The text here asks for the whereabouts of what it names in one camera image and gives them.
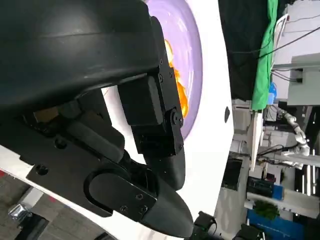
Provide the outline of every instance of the white table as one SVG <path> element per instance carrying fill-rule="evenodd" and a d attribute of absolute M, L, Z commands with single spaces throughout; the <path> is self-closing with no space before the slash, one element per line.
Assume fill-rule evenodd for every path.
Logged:
<path fill-rule="evenodd" d="M 198 115 L 184 143 L 186 181 L 179 194 L 187 203 L 195 220 L 199 211 L 214 215 L 234 127 L 227 52 L 218 1 L 187 0 L 187 2 L 193 11 L 201 38 L 203 86 Z M 105 100 L 112 125 L 125 137 L 126 150 L 132 159 L 144 163 L 143 157 L 137 153 L 116 87 L 108 89 Z M 230 110 L 227 123 L 225 123 L 226 107 Z M 163 236 L 117 212 L 114 212 L 112 217 L 102 218 L 29 181 L 26 176 L 32 166 L 19 160 L 17 154 L 2 146 L 0 146 L 0 168 L 70 206 L 118 240 L 164 239 Z"/>
<path fill-rule="evenodd" d="M 253 172 L 256 166 L 258 148 L 262 143 L 264 119 L 262 112 L 253 112 L 251 123 L 247 131 L 247 147 L 251 157 L 250 170 Z"/>

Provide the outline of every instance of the screw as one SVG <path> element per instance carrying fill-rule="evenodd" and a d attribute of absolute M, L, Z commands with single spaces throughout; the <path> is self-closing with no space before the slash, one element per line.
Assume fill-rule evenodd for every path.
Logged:
<path fill-rule="evenodd" d="M 49 169 L 46 166 L 40 164 L 35 167 L 35 172 L 40 176 L 44 176 L 49 172 Z"/>
<path fill-rule="evenodd" d="M 125 211 L 127 211 L 128 207 L 127 206 L 122 206 L 120 207 L 120 212 L 124 213 Z"/>
<path fill-rule="evenodd" d="M 35 129 L 42 132 L 42 133 L 47 133 L 48 132 L 48 128 L 47 126 L 43 123 L 43 122 L 39 122 L 36 126 Z"/>
<path fill-rule="evenodd" d="M 176 125 L 178 123 L 178 114 L 177 114 L 176 110 L 173 110 L 173 112 L 172 112 L 172 122 L 174 125 Z"/>
<path fill-rule="evenodd" d="M 142 207 L 140 207 L 139 212 L 140 212 L 141 214 L 144 214 L 147 210 L 148 210 L 148 207 L 147 207 L 147 206 L 142 206 Z"/>
<path fill-rule="evenodd" d="M 142 194 L 138 194 L 137 196 L 135 196 L 135 199 L 137 200 L 142 200 L 144 198 L 144 196 Z"/>
<path fill-rule="evenodd" d="M 184 125 L 184 119 L 183 118 L 179 119 L 179 125 L 180 125 L 180 127 L 182 127 Z"/>
<path fill-rule="evenodd" d="M 164 81 L 164 77 L 161 74 L 159 74 L 158 77 L 159 77 L 160 83 L 162 83 Z"/>
<path fill-rule="evenodd" d="M 67 143 L 63 140 L 63 139 L 60 139 L 60 138 L 56 138 L 54 140 L 54 146 L 57 148 L 57 149 L 65 149 L 67 147 Z"/>

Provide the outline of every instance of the black mechanical arm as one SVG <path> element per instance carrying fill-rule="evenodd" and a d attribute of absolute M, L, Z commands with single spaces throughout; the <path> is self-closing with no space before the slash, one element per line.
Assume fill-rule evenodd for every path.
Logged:
<path fill-rule="evenodd" d="M 102 217 L 193 232 L 183 115 L 161 25 L 141 0 L 3 0 L 0 145 L 27 178 Z M 146 164 L 130 158 L 100 88 L 117 86 Z"/>

